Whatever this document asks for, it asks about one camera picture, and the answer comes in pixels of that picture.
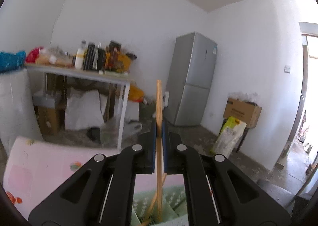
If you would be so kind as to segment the yellow snack bag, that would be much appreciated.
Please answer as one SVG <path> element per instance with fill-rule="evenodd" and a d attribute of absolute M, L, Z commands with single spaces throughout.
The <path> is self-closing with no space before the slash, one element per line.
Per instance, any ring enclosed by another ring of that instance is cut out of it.
<path fill-rule="evenodd" d="M 108 52 L 106 53 L 105 70 L 117 72 L 117 73 L 128 73 L 132 60 L 121 52 Z"/>

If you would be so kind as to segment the white plastic bottle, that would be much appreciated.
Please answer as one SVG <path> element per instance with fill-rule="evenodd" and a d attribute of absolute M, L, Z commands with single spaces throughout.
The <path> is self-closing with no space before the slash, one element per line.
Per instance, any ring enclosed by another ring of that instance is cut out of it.
<path fill-rule="evenodd" d="M 81 41 L 80 47 L 77 50 L 76 59 L 74 63 L 74 68 L 76 70 L 81 70 L 83 66 L 83 60 L 85 57 L 86 41 Z"/>

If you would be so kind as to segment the brown cardboard box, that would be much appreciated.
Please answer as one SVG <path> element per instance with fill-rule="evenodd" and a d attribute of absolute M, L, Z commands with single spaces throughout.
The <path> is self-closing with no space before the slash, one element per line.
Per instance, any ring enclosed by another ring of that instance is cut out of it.
<path fill-rule="evenodd" d="M 247 128 L 254 128 L 257 126 L 261 111 L 262 107 L 259 107 L 254 103 L 228 98 L 223 118 L 229 118 L 232 116 L 245 122 Z"/>

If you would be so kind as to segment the black thermos flask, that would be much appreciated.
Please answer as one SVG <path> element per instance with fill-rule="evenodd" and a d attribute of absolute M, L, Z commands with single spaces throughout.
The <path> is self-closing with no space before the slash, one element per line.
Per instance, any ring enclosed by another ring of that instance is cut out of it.
<path fill-rule="evenodd" d="M 83 64 L 83 69 L 84 70 L 91 70 L 93 66 L 93 58 L 94 58 L 94 49 L 95 49 L 95 44 L 93 42 L 90 42 L 87 47 L 86 55 L 85 55 L 85 60 Z"/>

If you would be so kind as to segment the pink patterned tablecloth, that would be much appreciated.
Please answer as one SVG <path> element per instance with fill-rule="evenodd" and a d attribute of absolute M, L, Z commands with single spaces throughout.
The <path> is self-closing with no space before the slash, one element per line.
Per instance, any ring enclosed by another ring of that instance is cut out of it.
<path fill-rule="evenodd" d="M 28 218 L 31 210 L 94 155 L 106 157 L 117 149 L 81 148 L 18 137 L 10 151 L 3 188 L 9 199 Z M 182 175 L 168 175 L 164 182 L 162 225 L 188 225 Z"/>

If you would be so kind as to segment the white sack under table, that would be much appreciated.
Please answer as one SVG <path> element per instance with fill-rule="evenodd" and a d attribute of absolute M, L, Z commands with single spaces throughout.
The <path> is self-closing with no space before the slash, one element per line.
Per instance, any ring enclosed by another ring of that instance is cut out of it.
<path fill-rule="evenodd" d="M 84 130 L 100 127 L 104 122 L 104 114 L 108 97 L 97 90 L 81 91 L 70 88 L 65 109 L 65 130 Z"/>

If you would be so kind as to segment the blue plastic bag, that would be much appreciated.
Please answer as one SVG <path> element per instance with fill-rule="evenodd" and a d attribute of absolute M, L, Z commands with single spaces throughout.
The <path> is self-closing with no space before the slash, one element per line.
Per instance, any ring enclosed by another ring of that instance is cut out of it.
<path fill-rule="evenodd" d="M 26 59 L 26 52 L 20 51 L 16 54 L 1 52 L 0 53 L 0 72 L 10 72 L 21 68 Z"/>

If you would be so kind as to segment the red plastic bag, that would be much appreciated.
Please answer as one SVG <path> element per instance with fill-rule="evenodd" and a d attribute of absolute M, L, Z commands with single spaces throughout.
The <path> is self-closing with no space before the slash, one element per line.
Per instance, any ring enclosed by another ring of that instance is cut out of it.
<path fill-rule="evenodd" d="M 40 46 L 40 47 L 36 47 L 32 51 L 30 51 L 28 53 L 28 55 L 26 56 L 25 62 L 35 64 L 42 49 L 43 49 L 43 47 Z"/>

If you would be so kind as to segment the white appliance under cover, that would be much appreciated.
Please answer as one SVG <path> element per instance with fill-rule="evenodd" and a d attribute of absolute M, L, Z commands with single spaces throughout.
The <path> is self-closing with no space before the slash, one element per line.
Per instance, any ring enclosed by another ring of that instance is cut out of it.
<path fill-rule="evenodd" d="M 43 140 L 25 68 L 1 74 L 1 142 L 7 155 L 18 136 Z"/>

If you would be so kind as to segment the white yellow rice bag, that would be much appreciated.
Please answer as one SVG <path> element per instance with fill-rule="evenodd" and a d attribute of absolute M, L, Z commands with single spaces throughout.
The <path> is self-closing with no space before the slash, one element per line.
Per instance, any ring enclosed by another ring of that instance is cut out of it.
<path fill-rule="evenodd" d="M 233 116 L 228 117 L 220 130 L 216 142 L 210 149 L 210 153 L 212 155 L 221 154 L 228 158 L 242 137 L 246 125 L 245 122 Z"/>

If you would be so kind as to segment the orange plastic bag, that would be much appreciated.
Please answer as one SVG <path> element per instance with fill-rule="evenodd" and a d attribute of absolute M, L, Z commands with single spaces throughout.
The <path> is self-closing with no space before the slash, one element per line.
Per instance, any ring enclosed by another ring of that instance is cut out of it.
<path fill-rule="evenodd" d="M 142 102 L 144 98 L 144 92 L 139 87 L 134 85 L 130 86 L 128 100 L 132 102 Z"/>

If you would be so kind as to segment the wooden chopstick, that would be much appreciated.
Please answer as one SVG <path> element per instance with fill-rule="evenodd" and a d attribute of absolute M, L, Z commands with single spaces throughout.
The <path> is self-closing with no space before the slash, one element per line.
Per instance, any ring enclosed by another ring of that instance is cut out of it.
<path fill-rule="evenodd" d="M 157 188 L 163 175 L 162 168 L 162 81 L 156 81 L 156 179 Z"/>
<path fill-rule="evenodd" d="M 162 220 L 162 189 L 163 189 L 163 185 L 165 183 L 166 177 L 167 177 L 166 173 L 164 173 L 162 177 L 160 177 L 161 181 L 159 183 L 159 186 L 157 188 L 155 195 L 152 198 L 150 206 L 147 209 L 147 212 L 144 217 L 144 223 L 150 222 L 150 216 L 152 212 L 154 211 L 155 205 L 157 205 L 157 219 L 159 221 Z"/>

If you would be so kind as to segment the white side table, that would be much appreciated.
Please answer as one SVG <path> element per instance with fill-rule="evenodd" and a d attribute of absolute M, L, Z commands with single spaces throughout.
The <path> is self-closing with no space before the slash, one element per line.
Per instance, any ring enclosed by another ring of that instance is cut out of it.
<path fill-rule="evenodd" d="M 120 111 L 120 122 L 119 122 L 119 133 L 117 138 L 117 148 L 120 150 L 122 147 L 122 140 L 123 140 L 123 128 L 124 128 L 124 118 L 126 115 L 127 110 L 127 103 L 128 103 L 128 95 L 130 86 L 135 81 L 129 76 L 120 73 L 102 73 L 94 72 L 94 71 L 86 71 L 86 70 L 77 70 L 74 68 L 63 68 L 58 66 L 51 66 L 51 65 L 39 65 L 33 63 L 26 63 L 25 64 L 27 70 L 29 71 L 37 71 L 43 72 L 44 74 L 55 74 L 55 75 L 63 75 L 74 77 L 78 79 L 86 79 L 92 80 L 97 82 L 104 82 L 113 85 L 120 86 L 120 96 L 119 96 L 119 106 L 118 111 Z"/>

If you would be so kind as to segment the silver refrigerator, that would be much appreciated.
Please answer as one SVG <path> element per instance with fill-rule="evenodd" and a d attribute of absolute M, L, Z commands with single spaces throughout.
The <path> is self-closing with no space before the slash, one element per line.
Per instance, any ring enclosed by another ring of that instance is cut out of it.
<path fill-rule="evenodd" d="M 217 43 L 193 32 L 176 38 L 166 91 L 164 117 L 177 127 L 201 123 L 217 59 Z"/>

